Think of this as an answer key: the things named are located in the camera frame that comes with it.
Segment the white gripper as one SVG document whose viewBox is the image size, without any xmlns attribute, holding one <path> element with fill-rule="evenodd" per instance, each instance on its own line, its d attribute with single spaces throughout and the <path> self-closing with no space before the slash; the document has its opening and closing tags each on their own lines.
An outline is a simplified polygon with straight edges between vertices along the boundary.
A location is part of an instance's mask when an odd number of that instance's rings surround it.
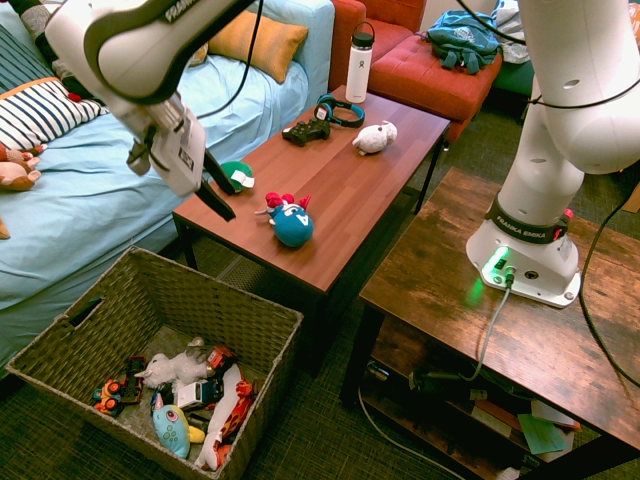
<svg viewBox="0 0 640 480">
<path fill-rule="evenodd" d="M 204 170 L 224 193 L 236 192 L 222 166 L 205 150 L 204 128 L 178 93 L 153 105 L 118 100 L 112 104 L 112 113 L 134 135 L 127 158 L 132 171 L 142 176 L 153 168 L 175 194 L 186 196 L 196 191 L 195 195 L 225 221 L 236 217 L 231 206 L 201 180 Z"/>
</svg>

